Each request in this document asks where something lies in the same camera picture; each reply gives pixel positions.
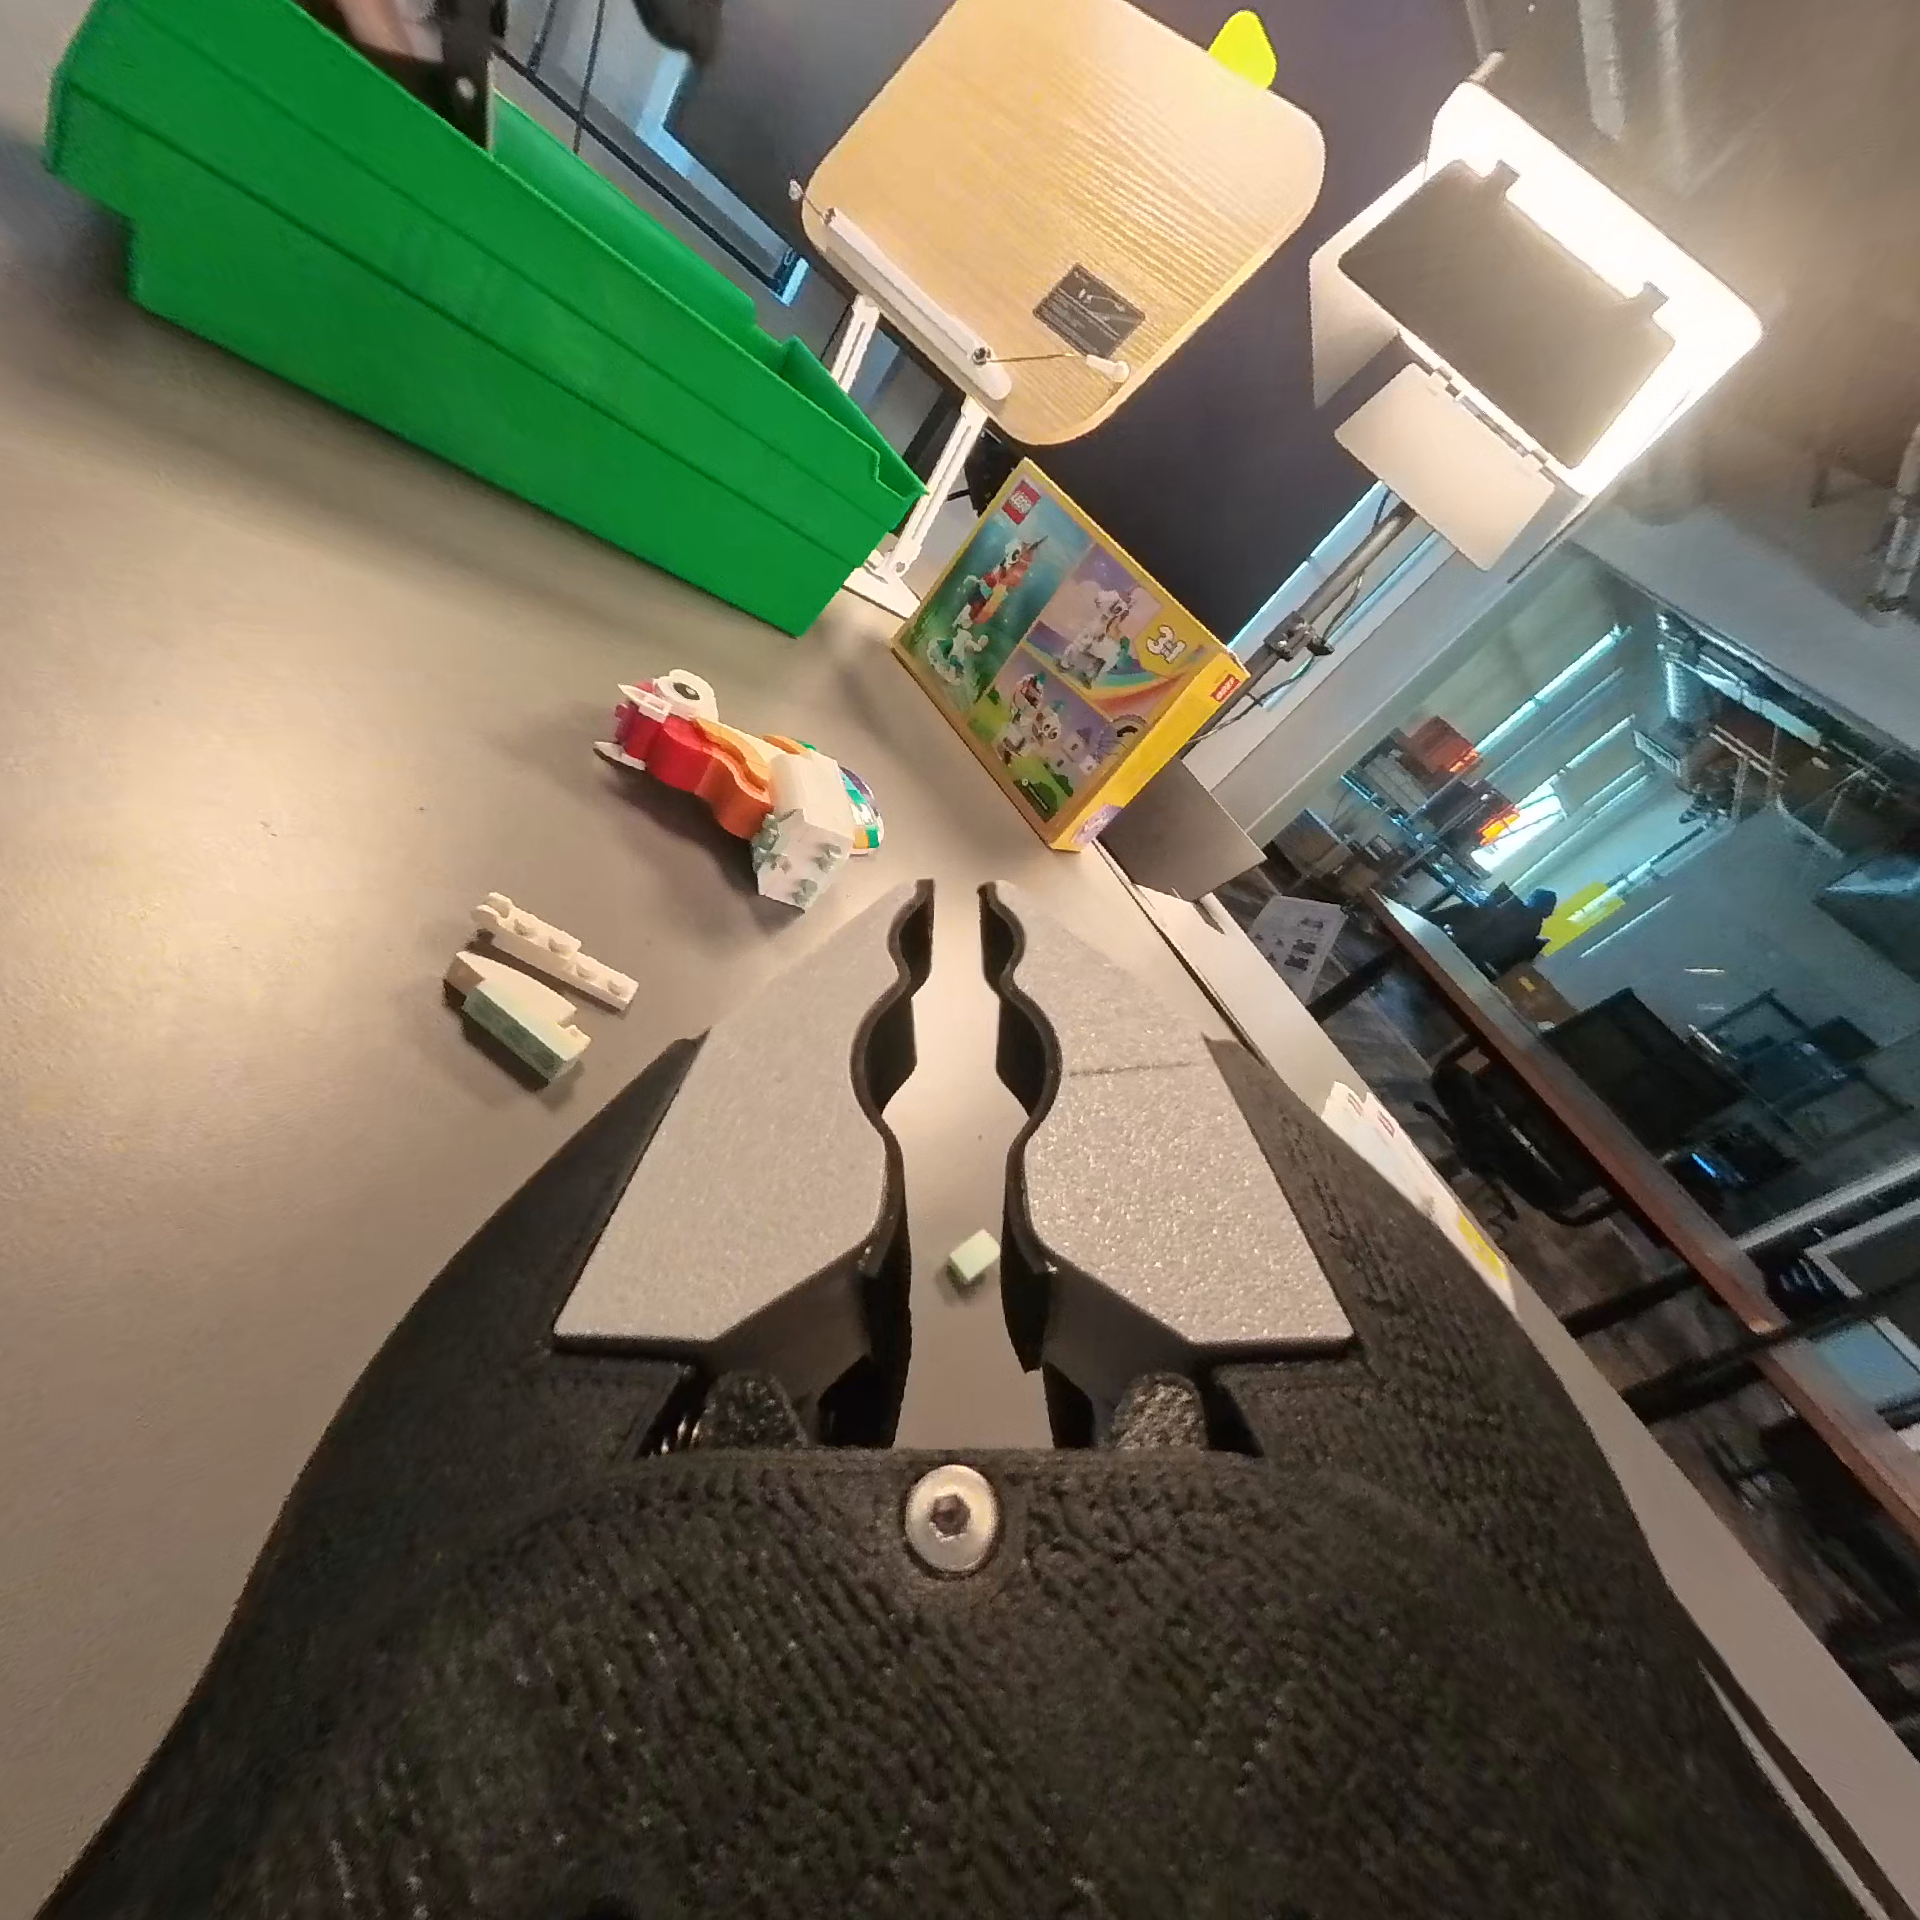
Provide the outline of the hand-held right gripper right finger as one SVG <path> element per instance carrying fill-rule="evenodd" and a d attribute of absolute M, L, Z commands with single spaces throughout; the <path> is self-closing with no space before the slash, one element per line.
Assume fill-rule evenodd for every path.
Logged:
<path fill-rule="evenodd" d="M 1022 1110 L 1001 1303 L 1029 1374 L 1198 1376 L 1354 1339 L 1210 1039 L 1015 883 L 977 892 Z"/>

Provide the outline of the yellow toy brick set box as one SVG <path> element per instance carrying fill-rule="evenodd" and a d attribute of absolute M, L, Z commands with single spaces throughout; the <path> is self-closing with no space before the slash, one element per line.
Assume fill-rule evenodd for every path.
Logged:
<path fill-rule="evenodd" d="M 1053 850 L 1089 848 L 1250 677 L 1034 460 L 895 652 Z"/>

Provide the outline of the black office chair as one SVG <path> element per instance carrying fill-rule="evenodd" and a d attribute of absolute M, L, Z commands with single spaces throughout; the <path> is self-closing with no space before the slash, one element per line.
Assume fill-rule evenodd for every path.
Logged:
<path fill-rule="evenodd" d="M 1483 1048 L 1451 1044 L 1427 1077 L 1419 1110 L 1452 1143 L 1456 1161 L 1502 1190 L 1507 1209 L 1521 1201 L 1549 1221 L 1583 1228 L 1617 1211 L 1597 1161 L 1495 1060 L 1474 1065 Z"/>

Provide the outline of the grey metal plate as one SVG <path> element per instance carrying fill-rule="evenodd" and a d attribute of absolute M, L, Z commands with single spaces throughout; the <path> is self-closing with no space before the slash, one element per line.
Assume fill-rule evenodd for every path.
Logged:
<path fill-rule="evenodd" d="M 1177 756 L 1103 827 L 1098 842 L 1137 888 L 1188 905 L 1262 865 L 1262 848 Z"/>

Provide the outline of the light wooden board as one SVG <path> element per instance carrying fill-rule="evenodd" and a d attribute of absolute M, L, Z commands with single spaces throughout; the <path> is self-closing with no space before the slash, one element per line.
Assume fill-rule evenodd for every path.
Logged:
<path fill-rule="evenodd" d="M 1316 119 L 1122 3 L 951 6 L 789 199 L 963 397 L 956 439 L 1086 437 L 1304 229 Z"/>

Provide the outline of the white toy brick plate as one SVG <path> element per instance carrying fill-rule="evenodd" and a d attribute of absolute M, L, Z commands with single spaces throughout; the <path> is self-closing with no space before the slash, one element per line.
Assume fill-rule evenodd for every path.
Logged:
<path fill-rule="evenodd" d="M 488 894 L 471 908 L 476 938 L 526 973 L 553 988 L 587 995 L 613 1010 L 627 1010 L 637 980 L 591 958 L 576 935 L 516 907 L 505 894 Z"/>

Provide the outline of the instruction booklet with yellow corner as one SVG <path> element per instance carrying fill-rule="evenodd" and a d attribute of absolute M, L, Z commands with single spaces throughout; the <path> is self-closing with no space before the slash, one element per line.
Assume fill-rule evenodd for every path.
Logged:
<path fill-rule="evenodd" d="M 1337 1081 L 1321 1121 L 1452 1245 L 1507 1307 L 1517 1311 L 1517 1278 L 1502 1250 L 1373 1091 Z"/>

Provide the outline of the stacked green plastic bins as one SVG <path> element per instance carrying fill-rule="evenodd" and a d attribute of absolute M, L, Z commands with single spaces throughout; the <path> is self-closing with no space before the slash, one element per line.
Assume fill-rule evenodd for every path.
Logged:
<path fill-rule="evenodd" d="M 49 171 L 138 307 L 802 635 L 925 484 L 512 102 L 482 150 L 305 6 L 92 6 Z"/>

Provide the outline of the white light panel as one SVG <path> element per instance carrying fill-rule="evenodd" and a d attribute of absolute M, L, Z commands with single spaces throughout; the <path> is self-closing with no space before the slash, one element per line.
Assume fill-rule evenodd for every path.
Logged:
<path fill-rule="evenodd" d="M 1314 252 L 1309 312 L 1317 407 L 1399 355 L 1337 444 L 1480 571 L 1608 492 L 1763 343 L 1726 282 L 1488 75 Z"/>

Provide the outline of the long brown table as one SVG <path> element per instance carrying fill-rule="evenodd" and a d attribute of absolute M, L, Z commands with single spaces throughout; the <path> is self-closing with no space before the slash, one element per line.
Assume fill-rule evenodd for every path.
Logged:
<path fill-rule="evenodd" d="M 1577 1141 L 1597 1165 L 1602 1188 L 1622 1211 L 1740 1322 L 1738 1350 L 1711 1358 L 1707 1372 L 1754 1372 L 1819 1435 L 1899 1534 L 1917 1541 L 1914 1452 L 1831 1364 L 1809 1348 L 1806 1331 L 1773 1307 L 1754 1259 L 1437 928 L 1373 888 L 1359 898 L 1391 941 L 1397 961 L 1446 997 L 1452 1021 L 1475 1039 L 1477 1048 L 1498 1060 Z"/>

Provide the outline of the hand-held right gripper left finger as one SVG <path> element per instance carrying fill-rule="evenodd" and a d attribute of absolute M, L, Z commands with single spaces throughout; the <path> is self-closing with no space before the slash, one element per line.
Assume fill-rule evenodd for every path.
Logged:
<path fill-rule="evenodd" d="M 556 1315 L 707 1374 L 902 1374 L 910 1226 L 886 1110 L 916 1070 L 930 878 L 886 892 L 697 1046 Z"/>

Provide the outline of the green and white toy brick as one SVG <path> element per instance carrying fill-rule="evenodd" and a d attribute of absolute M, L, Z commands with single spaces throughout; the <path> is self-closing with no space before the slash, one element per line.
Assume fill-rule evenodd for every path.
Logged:
<path fill-rule="evenodd" d="M 462 948 L 445 967 L 445 986 L 462 1018 L 542 1086 L 570 1077 L 591 1046 L 576 1009 L 505 961 Z"/>

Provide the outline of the colourful toy brick model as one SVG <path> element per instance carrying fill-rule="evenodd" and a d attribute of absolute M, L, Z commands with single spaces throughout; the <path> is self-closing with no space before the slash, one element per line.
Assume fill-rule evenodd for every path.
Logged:
<path fill-rule="evenodd" d="M 727 724 L 714 689 L 685 667 L 618 691 L 595 755 L 699 799 L 749 850 L 757 894 L 810 908 L 843 869 L 879 853 L 883 818 L 864 776 L 787 733 Z"/>

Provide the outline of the printed paper sheet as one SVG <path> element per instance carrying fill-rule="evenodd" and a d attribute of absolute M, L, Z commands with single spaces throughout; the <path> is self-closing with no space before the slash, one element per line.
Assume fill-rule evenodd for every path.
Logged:
<path fill-rule="evenodd" d="M 1274 894 L 1262 902 L 1246 939 L 1295 997 L 1310 1004 L 1347 925 L 1342 902 Z"/>

